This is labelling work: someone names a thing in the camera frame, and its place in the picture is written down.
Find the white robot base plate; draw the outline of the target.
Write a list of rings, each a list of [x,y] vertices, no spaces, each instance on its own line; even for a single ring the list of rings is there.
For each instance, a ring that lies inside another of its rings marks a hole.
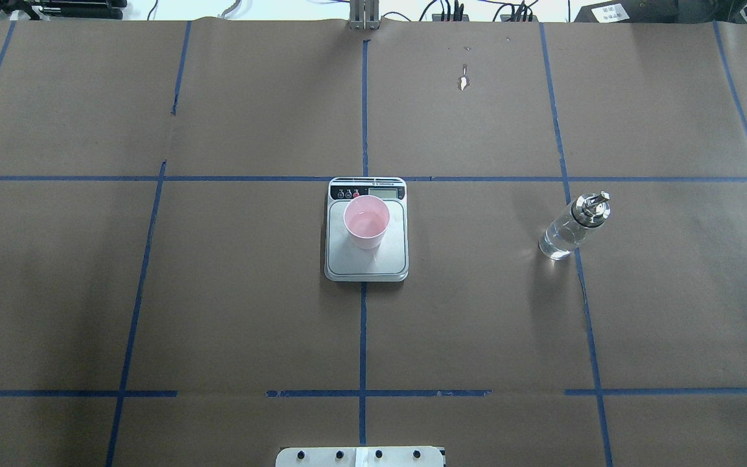
[[[276,466],[446,466],[436,446],[290,447],[276,455]]]

